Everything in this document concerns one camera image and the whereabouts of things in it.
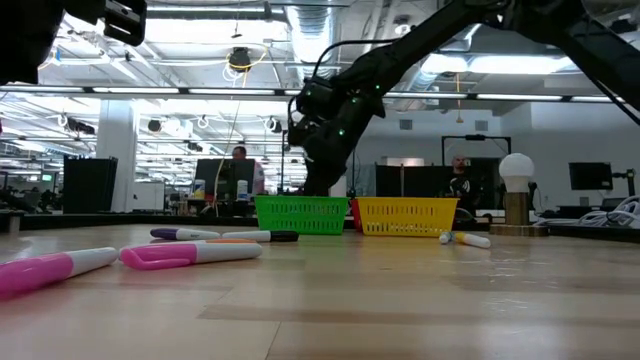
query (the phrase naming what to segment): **wooden table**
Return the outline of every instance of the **wooden table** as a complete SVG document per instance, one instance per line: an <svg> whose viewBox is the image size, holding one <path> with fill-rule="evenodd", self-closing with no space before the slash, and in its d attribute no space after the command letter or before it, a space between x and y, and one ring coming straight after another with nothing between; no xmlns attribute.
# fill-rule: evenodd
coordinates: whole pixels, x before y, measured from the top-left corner
<svg viewBox="0 0 640 360"><path fill-rule="evenodd" d="M0 237L0 260L146 243L150 228L21 232ZM347 232L265 245L256 260L117 263L0 303L0 359L640 358L637 245L492 241Z"/></svg>

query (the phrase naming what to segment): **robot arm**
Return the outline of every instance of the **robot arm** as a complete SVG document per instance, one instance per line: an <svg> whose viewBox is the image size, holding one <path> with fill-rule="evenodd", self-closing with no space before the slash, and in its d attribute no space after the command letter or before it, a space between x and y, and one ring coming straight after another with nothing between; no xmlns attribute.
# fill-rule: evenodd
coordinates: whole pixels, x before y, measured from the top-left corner
<svg viewBox="0 0 640 360"><path fill-rule="evenodd" d="M371 117L385 116L382 96L416 62L465 27L517 31L563 50L596 85L640 111L640 52L592 19L582 0L453 0L394 43L358 58L328 80L312 77L296 96L303 118L290 121L289 143L307 154L306 195L328 191Z"/></svg>
<svg viewBox="0 0 640 360"><path fill-rule="evenodd" d="M38 83L38 66L51 46L66 13L91 24L102 19L104 34L129 45L144 40L145 0L7 0L0 6L0 85Z"/></svg>

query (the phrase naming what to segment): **white marker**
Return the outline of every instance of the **white marker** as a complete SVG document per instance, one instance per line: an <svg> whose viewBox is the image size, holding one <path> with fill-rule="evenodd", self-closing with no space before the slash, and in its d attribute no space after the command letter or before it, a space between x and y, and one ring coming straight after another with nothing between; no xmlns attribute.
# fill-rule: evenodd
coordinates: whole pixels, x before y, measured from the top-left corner
<svg viewBox="0 0 640 360"><path fill-rule="evenodd" d="M475 246L483 249L488 249L491 247L491 241L482 236L465 234L460 232L458 233L446 232L440 235L440 243L443 245L447 244L453 239L455 239L457 243L471 245L471 246Z"/></svg>

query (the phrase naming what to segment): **pink marker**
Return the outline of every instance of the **pink marker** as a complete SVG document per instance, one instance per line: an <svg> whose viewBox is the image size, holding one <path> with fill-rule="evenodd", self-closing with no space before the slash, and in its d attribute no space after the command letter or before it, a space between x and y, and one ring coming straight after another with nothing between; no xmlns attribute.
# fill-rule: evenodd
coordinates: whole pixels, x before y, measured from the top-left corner
<svg viewBox="0 0 640 360"><path fill-rule="evenodd" d="M262 255L257 243L194 241L151 244L120 250L120 260L137 270L159 270L215 261L253 259Z"/></svg>
<svg viewBox="0 0 640 360"><path fill-rule="evenodd" d="M0 264L0 293L15 293L59 282L107 266L118 258L112 247L67 251Z"/></svg>

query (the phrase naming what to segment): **purple marker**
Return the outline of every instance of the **purple marker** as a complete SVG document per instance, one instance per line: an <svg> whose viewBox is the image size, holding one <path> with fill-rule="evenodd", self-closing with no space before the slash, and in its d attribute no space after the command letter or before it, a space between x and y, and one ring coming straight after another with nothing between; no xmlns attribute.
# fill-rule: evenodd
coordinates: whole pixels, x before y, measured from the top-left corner
<svg viewBox="0 0 640 360"><path fill-rule="evenodd" d="M217 239L220 234L215 231L200 231L191 229L152 229L151 236L165 240L210 240Z"/></svg>

